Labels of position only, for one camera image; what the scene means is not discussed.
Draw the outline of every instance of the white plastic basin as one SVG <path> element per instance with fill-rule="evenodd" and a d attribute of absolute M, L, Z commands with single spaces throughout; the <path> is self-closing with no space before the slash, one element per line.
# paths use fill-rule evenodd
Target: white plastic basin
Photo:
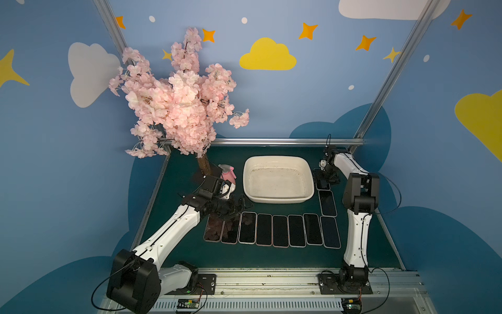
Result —
<path fill-rule="evenodd" d="M 300 157 L 251 157 L 242 181 L 244 193 L 257 203 L 302 203 L 314 195 L 310 166 Z"/>

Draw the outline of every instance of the white cloud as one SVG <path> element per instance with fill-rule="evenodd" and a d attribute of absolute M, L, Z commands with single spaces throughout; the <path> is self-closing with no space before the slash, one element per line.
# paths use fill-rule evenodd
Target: white cloud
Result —
<path fill-rule="evenodd" d="M 68 50 L 73 81 L 70 94 L 75 104 L 89 107 L 108 88 L 108 82 L 118 74 L 120 61 L 98 44 L 87 46 L 73 43 Z"/>
<path fill-rule="evenodd" d="M 417 20 L 427 0 L 340 0 L 338 10 L 351 19 Z M 433 18 L 446 10 L 450 0 L 440 0 Z"/>

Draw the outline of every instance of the circuit board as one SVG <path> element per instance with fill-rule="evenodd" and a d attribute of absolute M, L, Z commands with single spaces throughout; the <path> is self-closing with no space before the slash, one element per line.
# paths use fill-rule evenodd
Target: circuit board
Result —
<path fill-rule="evenodd" d="M 199 301 L 197 299 L 178 299 L 176 308 L 199 308 Z"/>

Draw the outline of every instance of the yellow cloud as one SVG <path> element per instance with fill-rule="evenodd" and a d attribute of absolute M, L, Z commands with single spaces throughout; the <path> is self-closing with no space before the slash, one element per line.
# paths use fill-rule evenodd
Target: yellow cloud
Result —
<path fill-rule="evenodd" d="M 247 70 L 291 70 L 296 65 L 296 58 L 289 54 L 286 45 L 264 37 L 255 41 L 251 51 L 243 55 L 239 63 Z"/>
<path fill-rule="evenodd" d="M 470 94 L 455 106 L 458 120 L 502 161 L 502 90 Z"/>

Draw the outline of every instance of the tree trunk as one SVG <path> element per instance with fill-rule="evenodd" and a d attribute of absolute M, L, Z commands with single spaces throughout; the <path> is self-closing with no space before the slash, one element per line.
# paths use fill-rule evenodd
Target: tree trunk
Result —
<path fill-rule="evenodd" d="M 209 164 L 209 160 L 207 160 L 207 155 L 204 154 L 201 158 L 197 158 L 197 162 L 199 163 L 200 171 L 202 175 L 212 175 L 211 165 Z"/>

